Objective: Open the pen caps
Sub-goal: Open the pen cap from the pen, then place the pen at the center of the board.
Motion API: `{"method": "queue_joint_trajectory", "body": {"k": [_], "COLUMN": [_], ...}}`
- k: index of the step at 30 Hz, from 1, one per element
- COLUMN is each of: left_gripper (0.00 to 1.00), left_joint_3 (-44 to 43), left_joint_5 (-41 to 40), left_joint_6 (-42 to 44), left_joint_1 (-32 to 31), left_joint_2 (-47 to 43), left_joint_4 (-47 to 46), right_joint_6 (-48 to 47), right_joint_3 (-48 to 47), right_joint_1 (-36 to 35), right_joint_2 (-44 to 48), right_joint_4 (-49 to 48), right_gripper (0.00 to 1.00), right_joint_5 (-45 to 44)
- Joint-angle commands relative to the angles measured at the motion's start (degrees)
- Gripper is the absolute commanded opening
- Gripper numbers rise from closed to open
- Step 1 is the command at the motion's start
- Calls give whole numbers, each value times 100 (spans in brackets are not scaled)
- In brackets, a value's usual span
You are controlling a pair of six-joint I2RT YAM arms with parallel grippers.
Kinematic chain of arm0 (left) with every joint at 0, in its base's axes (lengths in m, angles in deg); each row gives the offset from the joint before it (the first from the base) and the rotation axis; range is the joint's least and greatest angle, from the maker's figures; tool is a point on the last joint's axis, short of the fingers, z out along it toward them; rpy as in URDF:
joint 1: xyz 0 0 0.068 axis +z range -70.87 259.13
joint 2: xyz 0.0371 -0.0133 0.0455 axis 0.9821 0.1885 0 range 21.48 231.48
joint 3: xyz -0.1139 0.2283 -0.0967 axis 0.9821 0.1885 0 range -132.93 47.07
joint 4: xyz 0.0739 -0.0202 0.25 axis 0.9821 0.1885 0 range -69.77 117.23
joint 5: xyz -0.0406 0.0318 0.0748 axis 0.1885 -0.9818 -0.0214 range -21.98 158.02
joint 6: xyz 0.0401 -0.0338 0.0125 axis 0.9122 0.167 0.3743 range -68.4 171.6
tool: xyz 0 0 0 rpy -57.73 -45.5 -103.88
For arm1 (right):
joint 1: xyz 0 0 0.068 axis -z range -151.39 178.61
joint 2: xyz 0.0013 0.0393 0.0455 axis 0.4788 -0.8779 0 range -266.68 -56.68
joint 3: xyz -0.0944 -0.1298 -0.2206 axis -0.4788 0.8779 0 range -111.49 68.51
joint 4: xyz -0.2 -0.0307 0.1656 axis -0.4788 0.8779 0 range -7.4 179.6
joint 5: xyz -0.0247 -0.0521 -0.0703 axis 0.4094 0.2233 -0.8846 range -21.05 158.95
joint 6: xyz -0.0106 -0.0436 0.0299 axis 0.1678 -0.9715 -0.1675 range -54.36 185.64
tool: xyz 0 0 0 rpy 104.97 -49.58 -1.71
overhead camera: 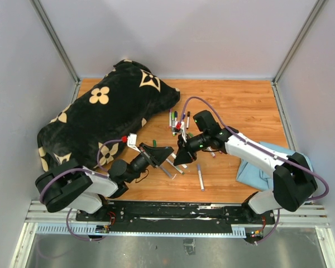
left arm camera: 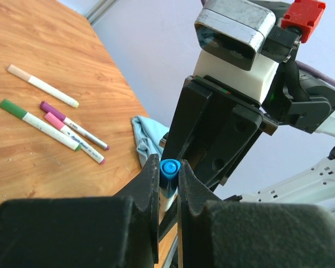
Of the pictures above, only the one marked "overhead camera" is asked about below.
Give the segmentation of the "purple marker grey body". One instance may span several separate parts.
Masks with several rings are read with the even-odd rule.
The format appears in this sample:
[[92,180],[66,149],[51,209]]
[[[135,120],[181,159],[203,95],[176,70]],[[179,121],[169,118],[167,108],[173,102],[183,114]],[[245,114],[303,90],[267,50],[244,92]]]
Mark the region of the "purple marker grey body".
[[159,166],[159,168],[171,179],[173,178],[173,176],[163,167],[163,166]]

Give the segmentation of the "lavender cap marker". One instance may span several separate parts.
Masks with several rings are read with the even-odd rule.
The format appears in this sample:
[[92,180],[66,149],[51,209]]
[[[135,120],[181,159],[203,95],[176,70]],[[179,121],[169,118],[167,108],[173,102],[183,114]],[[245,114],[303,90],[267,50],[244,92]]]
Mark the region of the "lavender cap marker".
[[201,170],[200,164],[197,164],[197,171],[198,171],[200,189],[201,189],[201,191],[205,191],[204,181],[203,181],[203,176],[202,176],[202,170]]

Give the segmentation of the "light blue marker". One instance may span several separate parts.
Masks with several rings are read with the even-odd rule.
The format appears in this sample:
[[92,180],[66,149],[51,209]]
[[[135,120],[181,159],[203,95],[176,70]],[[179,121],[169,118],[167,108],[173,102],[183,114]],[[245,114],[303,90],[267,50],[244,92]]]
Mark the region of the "light blue marker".
[[[171,157],[174,159],[173,164],[175,165],[175,159],[176,159],[176,155],[174,153],[171,154]],[[183,168],[187,169],[187,165],[186,164],[179,164],[179,166],[182,166]]]

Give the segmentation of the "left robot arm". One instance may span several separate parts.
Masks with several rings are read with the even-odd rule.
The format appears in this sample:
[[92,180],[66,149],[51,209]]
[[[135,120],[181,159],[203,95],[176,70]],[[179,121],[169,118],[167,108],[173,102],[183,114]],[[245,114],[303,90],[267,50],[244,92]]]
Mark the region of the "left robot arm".
[[170,146],[151,147],[141,143],[140,153],[129,163],[116,160],[107,174],[80,166],[74,159],[39,176],[35,185],[40,202],[50,213],[65,208],[83,210],[96,221],[104,220],[108,207],[103,198],[118,198],[128,191],[128,183],[138,180],[149,166],[160,167],[174,152]]

